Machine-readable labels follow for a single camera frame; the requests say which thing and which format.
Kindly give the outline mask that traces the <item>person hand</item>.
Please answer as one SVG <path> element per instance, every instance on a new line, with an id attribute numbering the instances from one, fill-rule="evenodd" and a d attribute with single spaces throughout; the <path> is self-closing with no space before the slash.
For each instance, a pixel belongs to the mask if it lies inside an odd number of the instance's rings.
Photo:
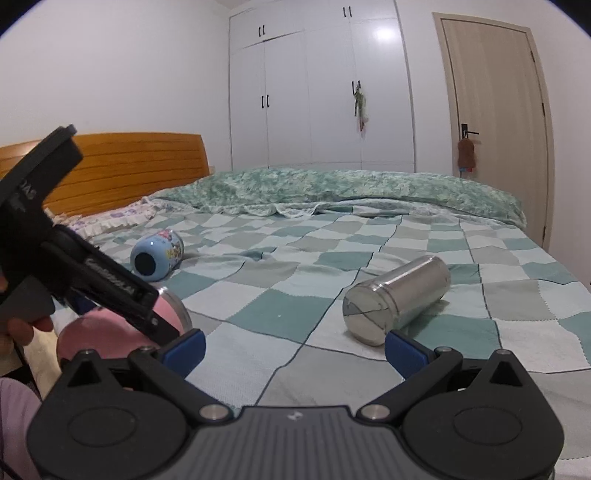
<path id="1" fill-rule="evenodd" d="M 53 328 L 52 319 L 48 316 L 41 317 L 32 323 L 27 323 L 19 318 L 10 319 L 7 322 L 6 332 L 1 334 L 1 347 L 7 347 L 10 342 L 19 346 L 27 346 L 32 342 L 36 330 L 50 332 Z"/>

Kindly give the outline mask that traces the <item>pink sleeve forearm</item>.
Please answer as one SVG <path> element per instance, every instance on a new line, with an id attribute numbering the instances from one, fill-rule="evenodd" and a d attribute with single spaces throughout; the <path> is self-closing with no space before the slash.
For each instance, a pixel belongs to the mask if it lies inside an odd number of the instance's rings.
<path id="1" fill-rule="evenodd" d="M 1 379 L 1 460 L 22 479 L 39 479 L 27 449 L 26 434 L 41 402 L 26 385 Z"/>

